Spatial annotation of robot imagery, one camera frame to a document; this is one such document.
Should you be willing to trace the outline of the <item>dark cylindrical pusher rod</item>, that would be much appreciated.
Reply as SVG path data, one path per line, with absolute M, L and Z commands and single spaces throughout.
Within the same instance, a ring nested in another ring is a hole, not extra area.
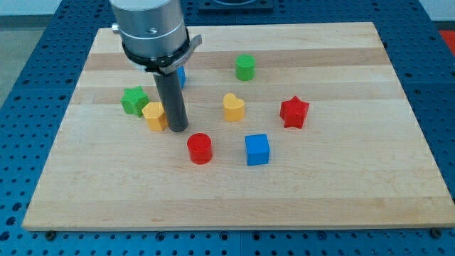
M 188 127 L 188 118 L 178 73 L 154 75 L 154 81 L 170 130 L 172 132 L 184 131 Z

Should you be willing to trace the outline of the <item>black clamp ring with lever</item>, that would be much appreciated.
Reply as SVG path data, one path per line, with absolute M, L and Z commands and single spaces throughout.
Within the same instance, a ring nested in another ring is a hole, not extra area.
M 188 30 L 182 42 L 171 34 L 156 38 L 128 38 L 122 41 L 127 58 L 138 68 L 146 72 L 168 75 L 176 72 L 193 55 L 195 49 L 202 44 L 202 35 L 189 38 Z

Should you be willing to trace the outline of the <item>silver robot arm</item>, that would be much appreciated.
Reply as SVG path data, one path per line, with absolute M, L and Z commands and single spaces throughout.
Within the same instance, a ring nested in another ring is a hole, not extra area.
M 181 76 L 178 70 L 188 62 L 203 42 L 201 35 L 190 36 L 179 0 L 110 0 L 127 58 L 152 73 L 173 132 L 188 127 Z

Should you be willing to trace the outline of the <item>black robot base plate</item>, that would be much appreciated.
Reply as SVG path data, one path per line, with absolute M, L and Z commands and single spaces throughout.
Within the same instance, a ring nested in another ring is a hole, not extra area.
M 272 0 L 199 0 L 198 12 L 214 11 L 272 11 Z

